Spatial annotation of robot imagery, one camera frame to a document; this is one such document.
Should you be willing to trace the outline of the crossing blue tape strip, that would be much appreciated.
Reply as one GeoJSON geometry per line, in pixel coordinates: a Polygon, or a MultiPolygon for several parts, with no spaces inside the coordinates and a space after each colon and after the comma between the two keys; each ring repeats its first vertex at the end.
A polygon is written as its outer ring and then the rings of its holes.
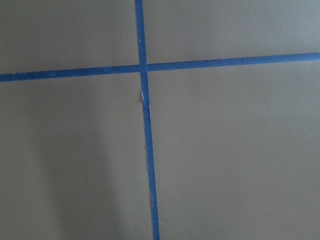
{"type": "MultiPolygon", "coordinates": [[[[320,54],[318,52],[317,53],[299,53],[299,54],[282,54],[282,55],[266,55],[266,56],[235,57],[235,58],[221,58],[221,59],[207,59],[207,60],[148,63],[146,65],[146,69],[149,72],[157,72],[157,71],[172,71],[172,70],[241,66],[241,65],[306,62],[306,61],[318,61],[319,59],[320,59],[320,54]]],[[[140,71],[139,65],[134,64],[134,65],[102,66],[102,67],[44,70],[44,71],[31,71],[31,72],[18,72],[18,73],[2,73],[0,75],[0,81],[2,83],[5,83],[5,82],[28,81],[28,80],[138,73],[139,71],[140,71]]]]}

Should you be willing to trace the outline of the long blue tape strip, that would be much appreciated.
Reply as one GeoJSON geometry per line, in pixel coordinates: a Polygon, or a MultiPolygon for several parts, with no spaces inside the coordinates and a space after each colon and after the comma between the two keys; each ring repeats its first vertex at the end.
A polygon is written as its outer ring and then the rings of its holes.
{"type": "Polygon", "coordinates": [[[138,60],[139,60],[139,74],[140,74],[140,88],[142,96],[142,111],[143,111],[143,126],[145,136],[145,151],[147,161],[147,175],[148,186],[150,194],[150,214],[152,235],[154,240],[160,239],[160,227],[158,216],[158,202],[156,189],[156,175],[153,152],[153,138],[152,138],[152,122],[150,114],[150,95],[149,95],[149,79],[147,67],[147,53],[145,40],[145,26],[144,26],[144,11],[143,2],[136,0],[135,19],[137,31],[137,46],[138,46],[138,60]]]}

